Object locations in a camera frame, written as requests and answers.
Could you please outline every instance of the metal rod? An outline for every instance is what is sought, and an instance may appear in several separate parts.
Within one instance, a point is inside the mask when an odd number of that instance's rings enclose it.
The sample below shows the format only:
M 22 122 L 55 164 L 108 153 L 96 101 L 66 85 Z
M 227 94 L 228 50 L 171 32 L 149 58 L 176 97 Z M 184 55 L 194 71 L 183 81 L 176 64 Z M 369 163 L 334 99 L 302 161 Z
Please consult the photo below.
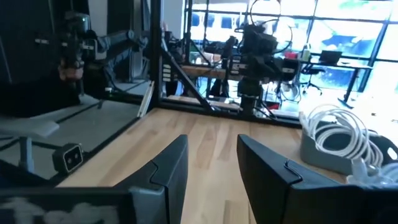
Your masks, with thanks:
M 191 79 L 189 79 L 188 75 L 185 74 L 185 72 L 177 64 L 177 62 L 174 60 L 174 58 L 163 48 L 162 48 L 162 56 L 163 56 L 163 59 L 172 67 L 172 70 L 174 70 L 177 73 L 178 79 L 182 82 L 184 87 L 188 88 L 188 90 L 192 92 L 192 94 L 195 96 L 195 98 L 199 101 L 199 103 L 206 110 L 212 111 L 213 108 L 211 107 L 209 102 L 207 100 L 205 100 L 204 97 L 201 96 L 201 94 L 195 88 L 195 85 L 192 83 Z
M 162 97 L 162 0 L 150 1 L 150 79 L 154 82 L 154 93 L 150 99 L 150 109 L 159 105 Z
M 185 33 L 185 63 L 190 63 L 191 53 L 191 27 L 192 27 L 192 5 L 193 0 L 188 0 L 188 18 L 187 18 L 187 31 Z
M 202 53 L 202 51 L 199 49 L 199 47 L 194 43 L 193 40 L 190 40 L 190 44 L 192 44 L 192 46 L 195 48 L 195 50 L 198 51 L 198 53 L 200 54 L 200 56 L 205 60 L 205 62 L 211 66 L 211 62 L 209 60 L 207 60 L 207 58 L 205 57 L 205 55 Z
M 205 32 L 203 34 L 203 42 L 201 43 L 201 46 L 203 49 L 206 47 L 206 31 L 207 31 L 207 25 L 208 25 L 208 20 L 209 20 L 209 4 L 210 0 L 206 0 L 206 12 L 205 12 Z

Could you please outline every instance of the office chair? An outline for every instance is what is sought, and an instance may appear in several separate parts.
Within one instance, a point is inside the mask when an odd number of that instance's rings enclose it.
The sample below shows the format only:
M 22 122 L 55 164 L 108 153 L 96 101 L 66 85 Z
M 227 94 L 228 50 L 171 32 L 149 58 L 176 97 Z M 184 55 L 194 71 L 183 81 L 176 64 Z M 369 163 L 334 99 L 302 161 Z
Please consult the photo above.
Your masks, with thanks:
M 312 68 L 312 65 L 305 66 L 305 67 L 301 70 L 301 73 L 302 73 L 302 74 L 304 74 L 304 75 L 309 75 L 309 76 L 310 76 L 310 79 L 309 79 L 308 82 L 302 82 L 302 83 L 300 83 L 300 86 L 303 86 L 303 85 L 304 85 L 303 94 L 306 94 L 306 93 L 307 93 L 307 89 L 308 89 L 308 88 L 314 87 L 314 88 L 316 88 L 317 90 L 319 90 L 319 91 L 320 91 L 320 95 L 322 95 L 322 90 L 321 90 L 321 88 L 320 88 L 319 86 L 317 86 L 317 85 L 315 85 L 315 84 L 313 84 L 313 83 L 311 82 L 312 76 L 313 76 L 313 75 L 318 75 L 320 72 L 325 72 L 325 70 L 322 69 L 322 68 Z

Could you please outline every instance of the gray bin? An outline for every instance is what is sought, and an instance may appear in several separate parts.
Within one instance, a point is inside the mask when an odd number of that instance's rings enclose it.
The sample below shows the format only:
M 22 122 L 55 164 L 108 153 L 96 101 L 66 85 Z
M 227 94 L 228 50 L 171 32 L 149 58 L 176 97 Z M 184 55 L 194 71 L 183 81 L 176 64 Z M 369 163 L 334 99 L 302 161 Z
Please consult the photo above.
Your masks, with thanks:
M 319 125 L 324 126 L 329 124 L 327 122 L 322 122 Z M 323 147 L 329 150 L 339 150 L 344 148 L 350 140 L 350 136 L 347 134 L 335 134 L 330 136 Z M 379 147 L 383 153 L 383 165 L 390 164 L 392 162 L 398 162 L 394 160 L 387 151 L 393 150 L 398 155 L 398 147 L 390 141 L 390 139 L 384 136 L 372 136 L 370 140 Z M 346 159 L 340 156 L 335 156 L 318 151 L 315 147 L 315 141 L 308 136 L 308 133 L 303 130 L 301 144 L 300 144 L 300 157 L 301 160 L 307 164 L 320 167 L 322 169 L 331 170 L 340 174 L 350 175 L 351 171 L 351 159 Z

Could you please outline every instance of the black wall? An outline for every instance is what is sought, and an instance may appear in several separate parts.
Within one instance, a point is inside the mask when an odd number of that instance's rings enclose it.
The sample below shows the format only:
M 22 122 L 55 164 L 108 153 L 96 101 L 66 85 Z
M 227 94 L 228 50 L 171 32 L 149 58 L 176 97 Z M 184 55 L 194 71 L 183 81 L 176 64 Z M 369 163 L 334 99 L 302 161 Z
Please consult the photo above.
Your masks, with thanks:
M 133 29 L 133 0 L 108 0 L 108 34 Z M 115 69 L 118 79 L 129 80 L 131 60 L 121 62 Z
M 75 2 L 75 9 L 88 12 L 86 1 Z M 57 67 L 57 48 L 38 46 L 34 39 L 49 38 L 68 10 L 70 0 L 0 1 L 0 82 L 29 82 Z
M 50 70 L 53 51 L 38 48 L 35 33 L 50 34 L 52 20 L 49 2 L 0 1 L 0 36 L 12 82 L 35 80 Z M 7 74 L 0 74 L 4 80 Z

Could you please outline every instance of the desk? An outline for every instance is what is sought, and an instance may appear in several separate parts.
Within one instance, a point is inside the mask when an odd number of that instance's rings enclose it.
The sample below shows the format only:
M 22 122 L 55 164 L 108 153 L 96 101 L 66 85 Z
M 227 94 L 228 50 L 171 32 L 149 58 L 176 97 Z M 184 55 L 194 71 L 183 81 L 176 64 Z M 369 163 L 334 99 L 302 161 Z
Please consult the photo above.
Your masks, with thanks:
M 255 223 L 240 176 L 236 137 L 247 134 L 303 164 L 301 130 L 154 109 L 59 186 L 114 186 L 158 155 L 180 134 L 189 141 L 182 223 Z M 304 164 L 342 182 L 343 176 Z
M 300 63 L 302 63 L 302 64 L 307 64 L 307 65 L 314 65 L 314 66 L 324 66 L 324 67 L 336 67 L 336 68 L 350 68 L 350 69 L 353 69 L 354 72 L 353 72 L 353 74 L 352 74 L 352 76 L 351 76 L 351 78 L 350 78 L 350 80 L 349 80 L 348 87 L 347 87 L 347 90 L 346 90 L 346 94 L 344 95 L 343 99 L 338 98 L 338 100 L 339 100 L 343 105 L 345 105 L 346 107 L 348 107 L 349 109 L 352 109 L 353 107 L 350 106 L 350 105 L 348 105 L 347 102 L 348 102 L 348 99 L 349 99 L 349 95 L 350 95 L 351 92 L 353 91 L 353 87 L 354 87 L 354 84 L 355 84 L 355 80 L 356 80 L 356 78 L 358 77 L 359 71 L 360 71 L 360 70 L 371 70 L 371 69 L 373 69 L 373 68 L 370 67 L 370 66 L 361 65 L 361 64 L 358 64 L 358 63 L 341 63 L 341 62 L 338 62 L 338 63 L 335 64 L 335 65 L 325 64 L 325 63 L 321 63 L 321 62 L 319 62 L 319 61 L 310 61 L 310 62 L 300 61 Z
M 181 68 L 189 77 L 208 77 L 208 78 L 217 78 L 217 79 L 225 78 L 225 69 L 222 68 L 212 69 L 208 67 L 201 67 L 194 65 L 182 65 Z M 240 81 L 242 78 L 241 76 L 230 75 L 228 79 L 234 81 Z

